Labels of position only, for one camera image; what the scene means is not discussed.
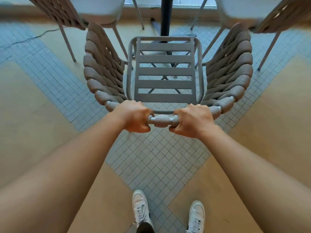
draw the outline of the white seat cushion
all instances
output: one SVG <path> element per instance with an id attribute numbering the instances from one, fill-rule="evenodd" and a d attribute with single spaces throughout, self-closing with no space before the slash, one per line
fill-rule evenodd
<path id="1" fill-rule="evenodd" d="M 220 21 L 228 28 L 236 23 L 256 27 L 282 0 L 215 0 Z"/>
<path id="2" fill-rule="evenodd" d="M 125 0 L 70 0 L 78 14 L 87 22 L 111 24 L 122 13 Z"/>

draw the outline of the foot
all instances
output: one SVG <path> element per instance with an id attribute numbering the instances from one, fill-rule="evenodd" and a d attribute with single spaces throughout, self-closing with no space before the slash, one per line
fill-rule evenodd
<path id="1" fill-rule="evenodd" d="M 200 201 L 194 201 L 190 207 L 189 223 L 186 233 L 203 233 L 204 222 L 204 206 Z"/>
<path id="2" fill-rule="evenodd" d="M 133 193 L 133 209 L 137 227 L 139 227 L 139 224 L 142 222 L 147 222 L 153 227 L 150 219 L 147 198 L 141 190 L 135 190 Z"/>

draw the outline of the person's right shoe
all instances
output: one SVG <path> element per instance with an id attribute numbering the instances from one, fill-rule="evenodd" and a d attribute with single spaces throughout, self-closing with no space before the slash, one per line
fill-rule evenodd
<path id="1" fill-rule="evenodd" d="M 189 223 L 186 233 L 203 233 L 205 210 L 200 201 L 194 201 L 190 207 Z"/>
<path id="2" fill-rule="evenodd" d="M 137 228 L 142 222 L 149 223 L 153 228 L 147 198 L 141 190 L 135 190 L 133 193 L 133 210 Z"/>

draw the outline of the person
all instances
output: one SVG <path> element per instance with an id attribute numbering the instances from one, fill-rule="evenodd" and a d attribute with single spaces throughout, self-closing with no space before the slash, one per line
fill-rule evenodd
<path id="1" fill-rule="evenodd" d="M 180 123 L 169 130 L 207 146 L 263 232 L 311 232 L 309 188 L 224 133 L 207 106 L 189 105 L 174 113 Z M 67 232 L 120 132 L 149 132 L 150 114 L 141 102 L 124 101 L 2 188 L 0 232 Z M 153 232 L 141 191 L 134 192 L 133 207 L 138 233 Z M 191 210 L 188 232 L 202 233 L 204 208 L 195 202 Z"/>

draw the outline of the shoe sole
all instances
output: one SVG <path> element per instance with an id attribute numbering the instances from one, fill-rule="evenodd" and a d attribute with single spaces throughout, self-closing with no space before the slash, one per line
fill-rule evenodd
<path id="1" fill-rule="evenodd" d="M 205 224 L 205 209 L 204 209 L 204 205 L 202 204 L 201 201 L 198 201 L 198 200 L 195 200 L 192 202 L 191 206 L 190 206 L 190 209 L 189 209 L 189 212 L 191 212 L 191 209 L 194 207 L 194 205 L 196 204 L 199 204 L 202 208 L 203 208 L 203 215 L 204 215 L 204 224 Z"/>
<path id="2" fill-rule="evenodd" d="M 149 209 L 147 197 L 145 196 L 144 192 L 142 192 L 142 190 L 135 190 L 135 191 L 133 192 L 133 197 L 132 197 L 132 208 L 133 208 L 133 211 L 134 211 L 134 196 L 135 196 L 136 194 L 140 194 L 140 195 L 142 195 L 142 196 L 144 197 L 144 199 L 146 200 L 146 203 L 147 203 L 147 207 L 148 207 L 148 209 Z"/>

